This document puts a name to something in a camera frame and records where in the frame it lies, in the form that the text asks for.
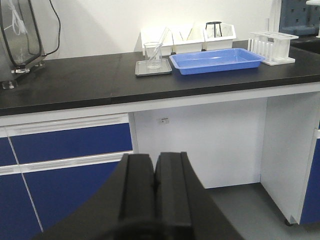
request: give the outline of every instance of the white plastic container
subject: white plastic container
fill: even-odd
[[[232,48],[233,39],[236,38],[235,27],[231,24],[220,23],[221,32],[219,28],[219,24],[215,25],[216,36],[212,36],[212,34],[208,34],[210,30],[212,30],[214,26],[208,25],[207,30],[203,28],[204,35],[204,43],[202,48],[204,50],[219,50],[219,49],[230,49]]]
[[[176,54],[201,52],[205,42],[203,28],[192,24],[169,26]]]
[[[165,26],[143,28],[141,29],[141,42],[142,42],[142,54],[145,55],[145,43],[158,42],[162,33],[165,30]],[[174,42],[172,39],[172,33],[169,31],[161,46],[162,56],[170,56],[172,53]]]

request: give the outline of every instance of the cabinet leg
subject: cabinet leg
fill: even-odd
[[[294,223],[290,223],[287,219],[284,220],[284,224],[288,227],[292,227],[294,225]]]

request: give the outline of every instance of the black countertop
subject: black countertop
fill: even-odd
[[[0,116],[320,82],[320,54],[291,47],[289,56],[295,63],[193,75],[171,65],[171,74],[143,77],[141,52],[47,60],[0,90]]]

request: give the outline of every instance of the test tube rack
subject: test tube rack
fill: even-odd
[[[253,38],[248,40],[248,51],[265,57],[264,64],[274,66],[291,64],[296,60],[289,57],[290,40],[298,36],[282,32],[251,32]]]

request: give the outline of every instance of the blue cabinet door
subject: blue cabinet door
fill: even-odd
[[[0,176],[0,239],[30,240],[40,232],[21,174]]]
[[[12,136],[20,164],[132,150],[128,123]]]
[[[320,139],[316,141],[300,224],[320,221]]]
[[[87,201],[118,162],[25,173],[44,230]]]
[[[7,137],[0,137],[0,166],[17,164]]]

